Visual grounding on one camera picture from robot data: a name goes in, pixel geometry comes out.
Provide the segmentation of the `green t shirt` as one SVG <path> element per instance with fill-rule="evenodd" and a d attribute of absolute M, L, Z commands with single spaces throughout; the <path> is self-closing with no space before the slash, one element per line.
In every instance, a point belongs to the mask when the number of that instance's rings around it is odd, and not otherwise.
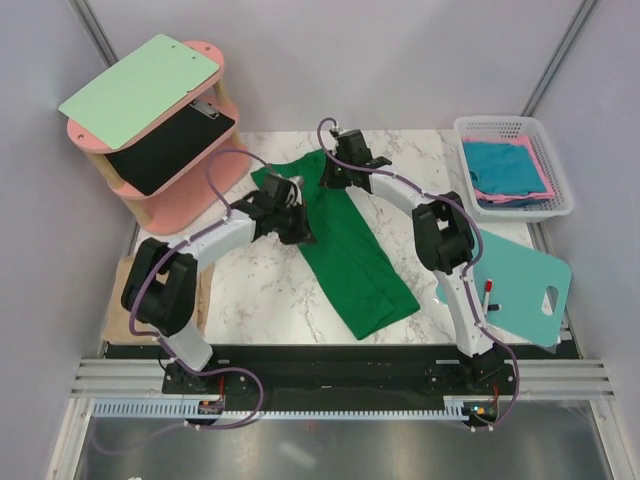
<path fill-rule="evenodd" d="M 320 185 L 325 164 L 325 154 L 316 150 L 291 163 L 263 167 L 251 176 L 258 187 L 270 172 L 303 179 L 303 198 L 316 242 L 302 244 L 299 250 L 337 315 L 362 340 L 415 314 L 420 304 L 346 191 Z"/>

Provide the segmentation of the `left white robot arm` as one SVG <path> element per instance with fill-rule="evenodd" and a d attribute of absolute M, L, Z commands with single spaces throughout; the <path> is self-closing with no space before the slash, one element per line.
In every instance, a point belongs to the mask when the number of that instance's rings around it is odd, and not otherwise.
<path fill-rule="evenodd" d="M 176 245 L 148 238 L 134 256 L 121 295 L 130 332 L 161 343 L 198 393 L 211 392 L 220 378 L 209 363 L 213 349 L 192 320 L 198 277 L 221 257 L 271 233 L 285 245 L 316 242 L 298 186 L 291 184 L 286 193 L 254 190 L 233 202 L 222 219 Z"/>

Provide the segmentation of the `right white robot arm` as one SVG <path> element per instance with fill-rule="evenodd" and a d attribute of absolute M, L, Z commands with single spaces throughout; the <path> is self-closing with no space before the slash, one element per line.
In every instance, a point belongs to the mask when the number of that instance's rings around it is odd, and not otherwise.
<path fill-rule="evenodd" d="M 391 162 L 378 157 L 372 166 L 360 166 L 326 154 L 322 185 L 344 189 L 355 186 L 394 205 L 412 220 L 415 251 L 445 293 L 454 324 L 456 346 L 472 359 L 458 368 L 458 381 L 467 392 L 483 392 L 494 381 L 485 360 L 496 343 L 487 331 L 486 315 L 474 280 L 473 265 L 483 253 L 480 231 L 453 191 L 430 194 L 397 173 Z"/>

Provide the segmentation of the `pink tiered shelf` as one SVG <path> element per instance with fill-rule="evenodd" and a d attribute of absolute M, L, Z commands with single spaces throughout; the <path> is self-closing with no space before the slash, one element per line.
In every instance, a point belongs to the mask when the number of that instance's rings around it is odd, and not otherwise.
<path fill-rule="evenodd" d="M 223 74 L 212 86 L 153 126 L 135 143 L 194 100 L 212 104 L 215 109 L 234 119 L 235 125 L 149 196 L 123 180 L 111 166 L 106 156 L 115 152 L 91 153 L 77 146 L 134 214 L 141 228 L 152 235 L 170 235 L 184 230 L 216 201 L 219 193 L 234 186 L 250 167 L 249 158 L 241 152 L 244 146 L 237 132 L 239 112 L 227 96 Z"/>

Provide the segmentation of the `black clipboard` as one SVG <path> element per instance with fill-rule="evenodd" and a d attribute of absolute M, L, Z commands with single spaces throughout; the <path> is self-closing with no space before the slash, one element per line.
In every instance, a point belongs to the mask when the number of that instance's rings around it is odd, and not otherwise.
<path fill-rule="evenodd" d="M 212 104 L 194 100 L 132 146 L 106 158 L 123 180 L 149 196 L 234 125 L 234 119 Z"/>

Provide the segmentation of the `blue t shirt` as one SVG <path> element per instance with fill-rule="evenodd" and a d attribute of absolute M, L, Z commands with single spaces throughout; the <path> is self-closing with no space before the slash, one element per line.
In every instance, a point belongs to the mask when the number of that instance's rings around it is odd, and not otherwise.
<path fill-rule="evenodd" d="M 547 192 L 526 146 L 464 142 L 463 151 L 477 193 L 524 197 Z"/>

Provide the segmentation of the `white plastic basket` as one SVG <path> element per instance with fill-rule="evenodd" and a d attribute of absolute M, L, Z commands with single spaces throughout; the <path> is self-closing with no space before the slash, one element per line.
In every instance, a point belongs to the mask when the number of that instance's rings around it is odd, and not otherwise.
<path fill-rule="evenodd" d="M 539 223 L 566 216 L 574 207 L 564 171 L 543 125 L 536 119 L 521 116 L 474 115 L 454 121 L 461 178 L 466 189 L 465 206 L 480 222 Z M 467 141 L 524 146 L 532 156 L 541 180 L 552 194 L 549 198 L 535 195 L 532 200 L 519 195 L 498 195 L 494 202 L 477 197 L 472 185 L 464 143 Z"/>

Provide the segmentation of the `red capped marker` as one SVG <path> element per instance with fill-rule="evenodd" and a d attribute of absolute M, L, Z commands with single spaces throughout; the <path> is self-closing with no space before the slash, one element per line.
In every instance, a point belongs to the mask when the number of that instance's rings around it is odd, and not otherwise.
<path fill-rule="evenodd" d="M 488 279 L 485 282 L 485 286 L 484 286 L 484 298 L 483 298 L 483 311 L 484 314 L 487 314 L 490 310 L 490 298 L 491 298 L 491 292 L 493 289 L 493 281 L 491 279 Z"/>

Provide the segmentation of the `pink t shirt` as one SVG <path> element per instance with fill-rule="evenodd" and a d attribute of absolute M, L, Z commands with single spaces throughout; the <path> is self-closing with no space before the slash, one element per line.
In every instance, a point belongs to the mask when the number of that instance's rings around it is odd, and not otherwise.
<path fill-rule="evenodd" d="M 474 195 L 483 208 L 524 208 L 555 198 L 527 136 L 462 139 Z"/>

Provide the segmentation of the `beige folded t shirt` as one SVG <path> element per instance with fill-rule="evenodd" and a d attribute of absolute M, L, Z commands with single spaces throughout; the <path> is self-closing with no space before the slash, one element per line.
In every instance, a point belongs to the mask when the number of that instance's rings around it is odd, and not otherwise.
<path fill-rule="evenodd" d="M 156 340 L 151 336 L 135 336 L 130 332 L 130 312 L 121 305 L 122 291 L 132 265 L 132 256 L 125 256 L 119 260 L 106 313 L 106 323 L 101 332 L 101 340 L 116 346 L 153 345 L 156 343 Z M 195 310 L 192 316 L 192 322 L 197 326 L 200 333 L 203 333 L 206 328 L 213 273 L 214 266 L 210 266 L 199 274 L 197 280 Z"/>

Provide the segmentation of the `light green board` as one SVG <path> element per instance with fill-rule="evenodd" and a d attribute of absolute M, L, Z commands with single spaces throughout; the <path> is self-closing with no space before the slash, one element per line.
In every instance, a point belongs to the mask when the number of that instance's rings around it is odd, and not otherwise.
<path fill-rule="evenodd" d="M 221 78 L 224 56 L 214 45 L 158 34 L 64 101 L 67 134 L 80 149 L 111 153 Z"/>

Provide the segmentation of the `teal cutting board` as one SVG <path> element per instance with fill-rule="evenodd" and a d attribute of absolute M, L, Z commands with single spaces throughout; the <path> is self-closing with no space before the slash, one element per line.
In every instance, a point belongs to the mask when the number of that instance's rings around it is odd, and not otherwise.
<path fill-rule="evenodd" d="M 488 231 L 482 232 L 483 254 L 473 266 L 474 280 L 483 306 L 484 286 L 493 281 L 487 328 L 504 330 L 540 347 L 551 347 L 559 338 L 571 283 L 571 269 L 551 255 L 514 243 Z M 438 296 L 446 304 L 438 283 Z"/>

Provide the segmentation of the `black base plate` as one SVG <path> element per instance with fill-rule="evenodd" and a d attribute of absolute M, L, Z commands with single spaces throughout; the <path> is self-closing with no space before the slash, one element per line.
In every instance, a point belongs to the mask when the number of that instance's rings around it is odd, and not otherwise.
<path fill-rule="evenodd" d="M 218 346 L 208 364 L 217 375 L 197 377 L 168 361 L 154 346 L 110 346 L 109 360 L 152 360 L 165 368 L 162 391 L 220 394 L 230 410 L 365 412 L 438 410 L 447 397 L 506 399 L 523 391 L 525 373 L 575 363 L 575 344 L 549 351 L 516 345 L 498 349 L 474 373 L 452 346 Z"/>

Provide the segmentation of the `aluminium rail frame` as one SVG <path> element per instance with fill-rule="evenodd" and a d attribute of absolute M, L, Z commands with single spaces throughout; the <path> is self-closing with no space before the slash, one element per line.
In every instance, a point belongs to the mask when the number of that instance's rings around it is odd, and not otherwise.
<path fill-rule="evenodd" d="M 196 399 L 162 391 L 152 360 L 84 359 L 51 479 L 633 479 L 598 360 L 527 369 L 506 399 L 463 421 L 96 418 L 98 399 Z"/>

